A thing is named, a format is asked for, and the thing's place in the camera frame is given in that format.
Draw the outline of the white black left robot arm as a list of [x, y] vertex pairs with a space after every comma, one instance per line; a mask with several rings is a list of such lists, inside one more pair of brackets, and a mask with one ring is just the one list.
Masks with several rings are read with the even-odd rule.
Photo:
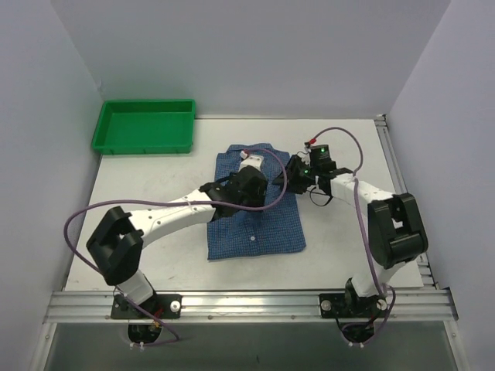
[[139, 270], [144, 248], [189, 226], [231, 217], [238, 206], [262, 207], [267, 187], [265, 175], [247, 165], [174, 200], [178, 206], [131, 212], [116, 206], [104, 214], [87, 241], [87, 250], [107, 285], [123, 292], [136, 316], [147, 318], [156, 309], [156, 293]]

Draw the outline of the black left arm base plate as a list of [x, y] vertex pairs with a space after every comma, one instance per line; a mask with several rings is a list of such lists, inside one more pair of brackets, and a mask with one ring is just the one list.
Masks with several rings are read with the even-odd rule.
[[[140, 304], [140, 308], [160, 319], [178, 319], [182, 299], [183, 296], [180, 294], [154, 294], [150, 299]], [[130, 305], [122, 294], [116, 294], [110, 317], [112, 319], [134, 320], [146, 318], [146, 315]]]

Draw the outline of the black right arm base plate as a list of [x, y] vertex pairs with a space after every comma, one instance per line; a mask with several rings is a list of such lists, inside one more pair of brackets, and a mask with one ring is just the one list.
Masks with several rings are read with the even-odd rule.
[[319, 310], [322, 318], [372, 319], [383, 318], [388, 309], [383, 296], [359, 297], [353, 291], [336, 291], [319, 294]]

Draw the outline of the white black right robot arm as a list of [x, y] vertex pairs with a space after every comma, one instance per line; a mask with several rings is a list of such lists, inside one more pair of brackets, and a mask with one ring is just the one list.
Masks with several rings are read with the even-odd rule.
[[357, 211], [368, 270], [355, 274], [346, 283], [343, 307], [352, 316], [367, 311], [370, 298], [383, 297], [390, 279], [428, 249], [415, 197], [361, 182], [355, 171], [337, 166], [328, 145], [310, 146], [304, 157], [292, 155], [285, 172], [272, 184], [295, 194], [317, 188], [330, 199], [343, 201]]

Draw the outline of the blue checked long sleeve shirt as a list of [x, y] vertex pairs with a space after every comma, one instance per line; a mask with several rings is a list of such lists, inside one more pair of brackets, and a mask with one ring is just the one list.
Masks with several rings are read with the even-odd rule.
[[[261, 155], [261, 171], [268, 181], [274, 180], [287, 165], [290, 154], [269, 143], [230, 145], [217, 155], [215, 178], [221, 179], [237, 170], [241, 151]], [[207, 225], [208, 260], [258, 257], [271, 254], [299, 253], [306, 248], [296, 196], [290, 192], [274, 207], [260, 212], [238, 211], [232, 217]]]

